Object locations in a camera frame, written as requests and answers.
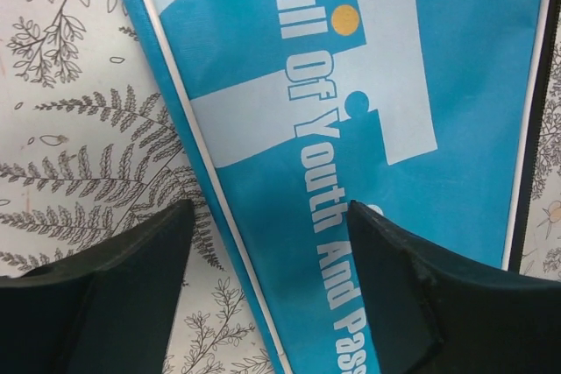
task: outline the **orange circle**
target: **orange circle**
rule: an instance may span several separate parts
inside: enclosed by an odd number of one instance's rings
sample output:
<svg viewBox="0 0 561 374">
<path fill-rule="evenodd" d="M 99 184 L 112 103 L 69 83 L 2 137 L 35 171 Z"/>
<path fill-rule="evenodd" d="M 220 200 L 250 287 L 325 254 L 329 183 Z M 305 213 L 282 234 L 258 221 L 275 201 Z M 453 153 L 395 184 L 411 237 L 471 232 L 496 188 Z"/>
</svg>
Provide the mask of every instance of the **orange circle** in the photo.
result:
<svg viewBox="0 0 561 374">
<path fill-rule="evenodd" d="M 360 24 L 360 15 L 349 4 L 342 4 L 331 14 L 331 25 L 339 35 L 352 35 Z"/>
</svg>

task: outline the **black object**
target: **black object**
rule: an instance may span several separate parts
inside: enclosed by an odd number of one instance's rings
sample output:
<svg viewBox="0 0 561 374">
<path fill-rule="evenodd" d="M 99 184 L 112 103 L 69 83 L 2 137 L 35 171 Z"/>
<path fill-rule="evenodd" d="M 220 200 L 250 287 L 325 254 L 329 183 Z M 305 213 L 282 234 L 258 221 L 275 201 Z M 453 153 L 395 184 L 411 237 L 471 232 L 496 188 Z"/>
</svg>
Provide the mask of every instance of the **black object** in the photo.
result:
<svg viewBox="0 0 561 374">
<path fill-rule="evenodd" d="M 477 263 L 352 202 L 347 224 L 382 374 L 561 372 L 561 285 Z"/>
<path fill-rule="evenodd" d="M 194 229 L 179 201 L 17 279 L 0 279 L 0 373 L 161 374 Z"/>
</svg>

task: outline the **blue circle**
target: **blue circle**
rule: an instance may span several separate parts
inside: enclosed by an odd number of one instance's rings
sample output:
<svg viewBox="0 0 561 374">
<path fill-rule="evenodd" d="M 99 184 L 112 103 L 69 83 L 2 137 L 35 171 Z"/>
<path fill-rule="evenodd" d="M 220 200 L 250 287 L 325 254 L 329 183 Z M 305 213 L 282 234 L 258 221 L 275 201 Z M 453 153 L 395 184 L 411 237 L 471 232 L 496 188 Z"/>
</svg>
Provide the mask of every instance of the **blue circle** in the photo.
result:
<svg viewBox="0 0 561 374">
<path fill-rule="evenodd" d="M 366 115 L 369 106 L 368 96 L 362 91 L 351 92 L 344 101 L 344 110 L 350 118 Z"/>
</svg>

